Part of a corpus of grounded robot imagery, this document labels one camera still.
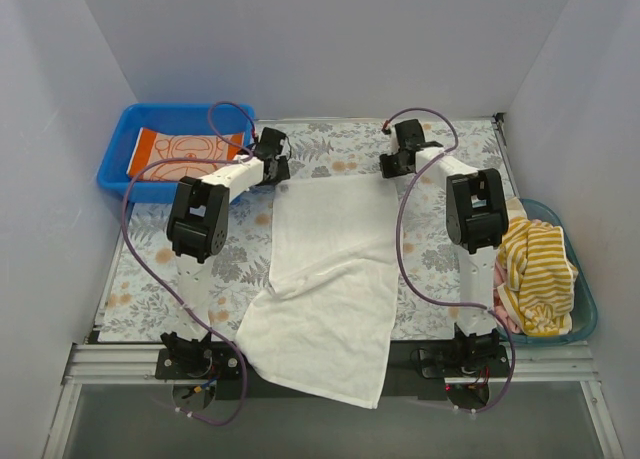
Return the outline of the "orange cartoon towel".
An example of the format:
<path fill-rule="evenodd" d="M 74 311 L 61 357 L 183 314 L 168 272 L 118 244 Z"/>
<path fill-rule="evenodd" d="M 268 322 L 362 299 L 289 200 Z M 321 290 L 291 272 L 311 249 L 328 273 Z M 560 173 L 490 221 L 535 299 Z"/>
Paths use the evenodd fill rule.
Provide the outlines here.
<path fill-rule="evenodd" d="M 168 135 L 149 128 L 139 130 L 127 175 L 132 178 L 149 164 L 173 159 L 146 170 L 140 181 L 177 182 L 184 176 L 201 177 L 231 161 L 245 143 L 244 133 L 215 135 Z"/>

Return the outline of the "white towel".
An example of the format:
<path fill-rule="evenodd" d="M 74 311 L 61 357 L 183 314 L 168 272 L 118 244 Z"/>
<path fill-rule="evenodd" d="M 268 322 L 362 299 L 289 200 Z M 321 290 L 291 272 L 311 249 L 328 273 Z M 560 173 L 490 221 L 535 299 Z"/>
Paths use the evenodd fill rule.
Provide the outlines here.
<path fill-rule="evenodd" d="M 396 319 L 398 194 L 375 174 L 276 188 L 267 286 L 235 342 L 259 376 L 375 409 Z"/>

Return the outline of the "yellow striped towel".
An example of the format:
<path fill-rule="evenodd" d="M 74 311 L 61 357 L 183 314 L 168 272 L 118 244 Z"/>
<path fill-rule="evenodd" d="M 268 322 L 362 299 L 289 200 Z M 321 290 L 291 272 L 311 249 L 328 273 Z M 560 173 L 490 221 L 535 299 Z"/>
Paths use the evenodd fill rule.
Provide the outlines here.
<path fill-rule="evenodd" d="M 568 257 L 562 227 L 526 217 L 512 219 L 497 264 L 504 280 L 496 293 L 520 333 L 550 338 L 572 331 L 579 272 Z"/>

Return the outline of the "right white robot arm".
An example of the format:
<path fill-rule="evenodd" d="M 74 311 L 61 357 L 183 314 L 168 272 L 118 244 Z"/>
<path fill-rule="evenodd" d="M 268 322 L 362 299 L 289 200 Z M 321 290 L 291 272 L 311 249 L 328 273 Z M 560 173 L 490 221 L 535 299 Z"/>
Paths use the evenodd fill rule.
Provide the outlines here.
<path fill-rule="evenodd" d="M 465 336 L 492 333 L 497 321 L 493 309 L 493 276 L 497 248 L 507 232 L 502 177 L 494 168 L 477 169 L 455 157 L 440 143 L 427 141 L 417 119 L 394 126 L 386 122 L 382 132 L 390 138 L 390 151 L 379 157 L 386 179 L 412 177 L 411 189 L 427 176 L 445 193 L 445 227 L 459 264 L 459 300 L 455 324 Z"/>

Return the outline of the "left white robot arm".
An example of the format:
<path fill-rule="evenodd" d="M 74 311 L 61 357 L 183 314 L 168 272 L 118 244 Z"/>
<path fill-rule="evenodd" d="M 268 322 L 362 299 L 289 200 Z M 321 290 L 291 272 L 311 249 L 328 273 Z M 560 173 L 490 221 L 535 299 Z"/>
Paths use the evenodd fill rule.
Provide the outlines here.
<path fill-rule="evenodd" d="M 167 226 L 182 300 L 171 327 L 178 337 L 200 340 L 208 333 L 213 260 L 226 242 L 231 202 L 254 186 L 290 178 L 287 142 L 285 133 L 266 127 L 251 159 L 179 181 Z"/>

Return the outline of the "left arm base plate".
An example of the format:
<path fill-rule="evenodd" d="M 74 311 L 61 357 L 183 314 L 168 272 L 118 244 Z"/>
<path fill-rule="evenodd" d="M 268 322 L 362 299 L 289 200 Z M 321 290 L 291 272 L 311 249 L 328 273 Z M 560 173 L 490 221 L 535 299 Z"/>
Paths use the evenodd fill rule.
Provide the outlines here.
<path fill-rule="evenodd" d="M 241 369 L 234 351 L 225 343 L 169 339 L 159 351 L 156 379 L 239 380 Z"/>

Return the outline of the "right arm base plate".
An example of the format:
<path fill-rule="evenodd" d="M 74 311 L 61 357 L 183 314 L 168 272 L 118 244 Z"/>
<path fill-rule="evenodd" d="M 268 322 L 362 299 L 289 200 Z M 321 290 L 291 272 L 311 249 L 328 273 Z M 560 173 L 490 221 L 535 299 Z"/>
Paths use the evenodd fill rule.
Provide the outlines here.
<path fill-rule="evenodd" d="M 425 342 L 411 350 L 409 359 L 416 371 L 427 379 L 506 378 L 510 370 L 503 346 L 498 346 L 493 355 L 470 357 L 450 341 Z"/>

